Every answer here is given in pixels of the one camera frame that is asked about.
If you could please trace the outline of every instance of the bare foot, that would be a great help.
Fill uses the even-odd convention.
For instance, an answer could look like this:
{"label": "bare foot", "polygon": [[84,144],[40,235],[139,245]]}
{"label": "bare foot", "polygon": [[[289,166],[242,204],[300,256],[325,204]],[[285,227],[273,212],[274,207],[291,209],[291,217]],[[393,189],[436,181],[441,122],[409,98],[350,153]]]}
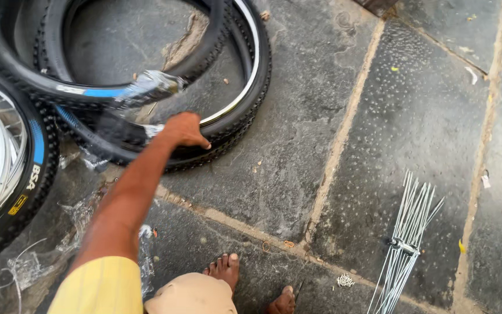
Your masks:
{"label": "bare foot", "polygon": [[282,294],[268,305],[267,314],[293,314],[296,308],[296,297],[293,295],[293,288],[285,286]]}
{"label": "bare foot", "polygon": [[239,278],[238,254],[232,253],[230,256],[227,254],[222,255],[215,263],[210,263],[209,267],[205,268],[202,273],[227,282],[232,289],[233,297],[235,285],[238,283]]}

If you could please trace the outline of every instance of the stone floor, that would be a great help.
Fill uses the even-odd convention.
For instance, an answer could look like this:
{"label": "stone floor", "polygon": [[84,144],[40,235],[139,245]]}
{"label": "stone floor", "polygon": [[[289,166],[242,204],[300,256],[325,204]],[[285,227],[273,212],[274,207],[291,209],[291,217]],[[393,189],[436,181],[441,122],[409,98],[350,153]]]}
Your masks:
{"label": "stone floor", "polygon": [[[267,98],[230,152],[163,178],[145,222],[158,235],[141,240],[145,298],[236,252],[239,313],[259,312],[286,284],[296,289],[296,313],[365,313],[410,169],[446,202],[395,313],[502,313],[502,0],[401,0],[384,19],[350,0],[255,4],[271,14]],[[43,6],[28,0],[25,10],[39,21]],[[116,83],[161,68],[158,52],[183,33],[189,13],[173,0],[89,4],[67,51],[76,77]],[[18,23],[27,59],[37,23]],[[243,84],[237,62],[227,47],[153,119],[230,101]],[[44,207],[0,254],[3,286],[12,279],[2,271],[7,261],[46,238],[25,253],[32,264],[20,277],[22,313],[46,312],[75,234],[122,171],[87,171],[68,139],[62,159]],[[341,274],[356,284],[338,288]],[[0,289],[0,313],[17,313],[18,303],[13,285]]]}

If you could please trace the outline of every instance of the hand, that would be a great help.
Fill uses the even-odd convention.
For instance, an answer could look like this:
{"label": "hand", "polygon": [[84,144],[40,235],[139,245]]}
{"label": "hand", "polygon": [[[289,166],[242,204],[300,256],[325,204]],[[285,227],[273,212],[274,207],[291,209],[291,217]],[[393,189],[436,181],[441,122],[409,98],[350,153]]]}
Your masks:
{"label": "hand", "polygon": [[199,122],[201,116],[193,112],[181,112],[166,122],[159,134],[172,139],[176,146],[201,146],[210,149],[212,145],[201,134]]}

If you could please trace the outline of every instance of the yellow shirt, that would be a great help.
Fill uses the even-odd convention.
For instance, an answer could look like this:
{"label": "yellow shirt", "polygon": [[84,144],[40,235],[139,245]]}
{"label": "yellow shirt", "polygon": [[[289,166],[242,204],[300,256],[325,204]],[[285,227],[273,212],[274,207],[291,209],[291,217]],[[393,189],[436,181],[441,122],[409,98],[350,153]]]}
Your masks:
{"label": "yellow shirt", "polygon": [[141,270],[106,256],[75,269],[59,286],[48,314],[142,314]]}

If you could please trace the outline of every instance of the bicycle tire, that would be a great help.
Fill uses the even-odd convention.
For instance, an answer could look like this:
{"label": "bicycle tire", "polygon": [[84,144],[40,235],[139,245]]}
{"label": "bicycle tire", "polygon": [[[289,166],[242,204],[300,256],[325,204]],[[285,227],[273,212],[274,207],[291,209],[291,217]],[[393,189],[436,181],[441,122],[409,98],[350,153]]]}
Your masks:
{"label": "bicycle tire", "polygon": [[32,104],[28,96],[0,74],[0,90],[12,99],[25,122],[29,138],[23,175],[0,208],[0,252],[28,225],[44,203],[55,179],[59,141],[48,108]]}
{"label": "bicycle tire", "polygon": [[[183,60],[165,71],[166,74],[179,76],[189,83],[194,82],[220,54],[231,17],[231,0],[211,1],[209,26],[199,45]],[[12,49],[12,45],[5,40],[4,32],[7,28],[3,29],[4,23],[1,20],[2,15],[12,15],[9,10],[15,10],[12,13],[18,14],[17,6],[10,5],[15,2],[17,0],[0,0],[0,66],[6,70],[10,79],[23,90],[44,101],[54,101],[65,106],[84,109],[124,108],[122,102],[115,101],[115,98],[120,96],[129,84],[98,86],[59,81],[33,70],[20,60],[16,51]],[[70,2],[71,0],[53,0],[50,5],[55,3],[56,6],[58,4],[66,6]],[[52,25],[61,23],[52,19],[48,22]],[[130,99],[130,104],[140,106],[148,101],[164,99],[167,96],[169,96],[167,93],[151,91]]]}
{"label": "bicycle tire", "polygon": [[[237,8],[237,6],[233,6],[233,25],[231,25],[231,33],[237,34],[241,32],[243,35],[244,44],[240,43],[236,39],[234,39],[235,45],[238,46],[238,49],[241,51],[242,49],[246,49],[247,54],[250,56],[249,58],[253,59],[253,52],[255,46],[249,42],[249,34],[251,31],[249,30],[249,23],[254,23],[257,28],[257,34],[260,39],[259,48],[261,52],[259,57],[261,60],[259,61],[258,67],[258,75],[256,80],[254,81],[253,88],[249,89],[250,92],[246,94],[244,99],[241,101],[241,105],[235,112],[232,112],[231,115],[228,115],[225,118],[220,118],[218,121],[213,122],[211,125],[205,126],[201,128],[201,132],[203,135],[208,138],[213,144],[213,150],[216,147],[223,147],[224,149],[228,149],[233,146],[230,145],[224,146],[226,142],[232,141],[232,138],[240,138],[238,136],[241,129],[247,128],[252,123],[254,116],[257,112],[257,109],[261,105],[269,87],[270,83],[270,72],[272,69],[272,63],[270,61],[270,47],[269,40],[266,33],[266,29],[264,28],[264,24],[256,11],[255,7],[249,2],[244,2],[247,6],[251,16],[253,18],[252,21],[248,21],[247,19],[242,17],[242,12]],[[50,68],[59,67],[59,64],[64,64],[65,61],[59,62],[57,64],[52,64],[50,62]],[[63,79],[72,78],[71,75],[66,75],[62,77]],[[144,143],[146,142],[146,133],[142,126],[127,123],[125,121],[120,121],[121,119],[116,118],[115,121],[111,121],[106,125],[102,125],[100,121],[100,127],[104,126],[105,130],[101,130],[102,133],[108,135],[109,138],[117,139],[117,138],[125,138],[125,142],[121,144],[110,143],[109,141],[103,139],[101,136],[98,136],[90,127],[87,126],[86,121],[81,121],[77,115],[67,111],[66,108],[58,108],[58,114],[61,119],[65,121],[72,129],[75,130],[75,139],[77,143],[85,146],[89,152],[94,153],[103,159],[110,159],[115,163],[120,165],[124,165],[129,163],[129,161],[136,158],[136,155],[139,151],[142,150]],[[78,115],[86,115],[87,113],[79,112]],[[198,147],[180,147],[177,149],[172,155],[172,159],[168,162],[168,169],[184,169],[182,166],[184,163],[187,164],[188,168],[194,167],[194,161],[198,159],[198,164],[202,164],[216,158],[218,154],[212,151],[206,151],[199,149]]]}

